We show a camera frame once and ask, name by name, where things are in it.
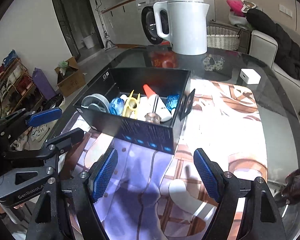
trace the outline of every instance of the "white bucket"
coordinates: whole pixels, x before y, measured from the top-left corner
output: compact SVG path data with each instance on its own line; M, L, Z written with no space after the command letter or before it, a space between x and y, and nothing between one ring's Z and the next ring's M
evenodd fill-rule
M90 49L90 48L96 46L97 44L99 44L99 40L98 40L96 33L93 33L93 34L89 35L88 37L85 37L83 39L83 42L86 45L87 49Z

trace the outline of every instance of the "blue gripper pad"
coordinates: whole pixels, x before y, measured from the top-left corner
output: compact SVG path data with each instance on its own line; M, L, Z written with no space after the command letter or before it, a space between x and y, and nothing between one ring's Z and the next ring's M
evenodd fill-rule
M224 189L221 168L216 167L201 148L195 150L193 160L209 196L220 203Z
M89 178L89 188L94 201L97 201L104 195L117 163L118 152L110 148L103 157L91 167L90 170L93 170L93 172Z
M38 127L42 124L57 120L61 117L62 110L59 107L48 109L37 114L32 114L26 124L28 127Z

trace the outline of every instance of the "black box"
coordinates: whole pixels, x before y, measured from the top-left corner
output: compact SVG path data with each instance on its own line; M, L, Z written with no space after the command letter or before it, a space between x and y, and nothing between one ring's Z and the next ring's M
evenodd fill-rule
M160 125L127 117L112 115L81 106L91 94L104 95L109 102L122 94L144 96L143 85L157 93L166 103L167 96L180 95L175 114ZM113 68L107 69L74 104L85 121L93 128L119 139L147 148L174 154L185 117L192 109L194 90L190 93L190 71L166 68Z

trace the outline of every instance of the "washing machine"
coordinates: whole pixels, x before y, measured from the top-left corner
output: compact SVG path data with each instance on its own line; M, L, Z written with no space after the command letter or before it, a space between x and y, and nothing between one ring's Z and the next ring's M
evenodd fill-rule
M157 45L163 42L157 34L157 28L154 19L153 5L156 2L165 0L136 0L140 24L143 29L140 35L140 45ZM165 34L169 33L168 14L166 11L161 11L162 31Z

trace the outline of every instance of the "tape roll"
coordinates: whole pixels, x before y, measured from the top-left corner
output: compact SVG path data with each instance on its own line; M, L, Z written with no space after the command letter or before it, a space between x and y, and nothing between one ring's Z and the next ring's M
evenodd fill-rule
M92 109L94 111L109 113L109 101L101 94L92 94L86 96L81 103L84 108Z

